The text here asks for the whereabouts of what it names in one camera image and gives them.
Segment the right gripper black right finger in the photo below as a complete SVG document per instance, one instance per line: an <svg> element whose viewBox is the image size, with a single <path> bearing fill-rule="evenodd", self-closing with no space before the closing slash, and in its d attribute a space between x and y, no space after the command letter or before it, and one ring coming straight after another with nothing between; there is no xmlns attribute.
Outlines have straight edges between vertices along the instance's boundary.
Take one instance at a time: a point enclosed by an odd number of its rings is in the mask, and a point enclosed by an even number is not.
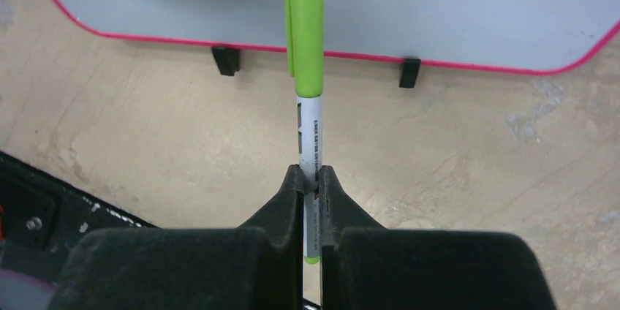
<svg viewBox="0 0 620 310"><path fill-rule="evenodd" d="M507 232L382 226L320 170L324 309L554 309L533 251Z"/></svg>

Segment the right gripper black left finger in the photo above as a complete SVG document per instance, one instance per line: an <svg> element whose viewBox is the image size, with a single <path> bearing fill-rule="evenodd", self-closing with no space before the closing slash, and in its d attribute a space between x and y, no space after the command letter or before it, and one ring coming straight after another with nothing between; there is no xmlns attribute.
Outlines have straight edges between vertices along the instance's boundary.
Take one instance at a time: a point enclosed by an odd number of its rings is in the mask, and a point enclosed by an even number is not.
<svg viewBox="0 0 620 310"><path fill-rule="evenodd" d="M220 229L106 228L61 270L51 309L301 309L303 175L243 224Z"/></svg>

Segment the green capped marker pen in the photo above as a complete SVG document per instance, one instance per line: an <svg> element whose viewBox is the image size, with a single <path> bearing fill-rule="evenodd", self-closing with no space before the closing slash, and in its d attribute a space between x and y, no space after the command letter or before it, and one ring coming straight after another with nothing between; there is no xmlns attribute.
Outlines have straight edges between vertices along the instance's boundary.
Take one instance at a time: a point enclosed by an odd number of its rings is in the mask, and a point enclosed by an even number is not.
<svg viewBox="0 0 620 310"><path fill-rule="evenodd" d="M295 80L299 167L303 173L303 257L320 261L325 0L284 0L287 66Z"/></svg>

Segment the red-framed whiteboard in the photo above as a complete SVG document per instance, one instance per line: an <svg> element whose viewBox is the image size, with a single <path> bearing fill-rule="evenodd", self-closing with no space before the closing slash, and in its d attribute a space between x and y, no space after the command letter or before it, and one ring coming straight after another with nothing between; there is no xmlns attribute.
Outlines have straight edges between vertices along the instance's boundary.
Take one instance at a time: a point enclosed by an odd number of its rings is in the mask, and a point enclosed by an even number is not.
<svg viewBox="0 0 620 310"><path fill-rule="evenodd" d="M285 49L284 0L53 0L119 39ZM619 0L325 0L325 52L459 69L553 75L619 31Z"/></svg>

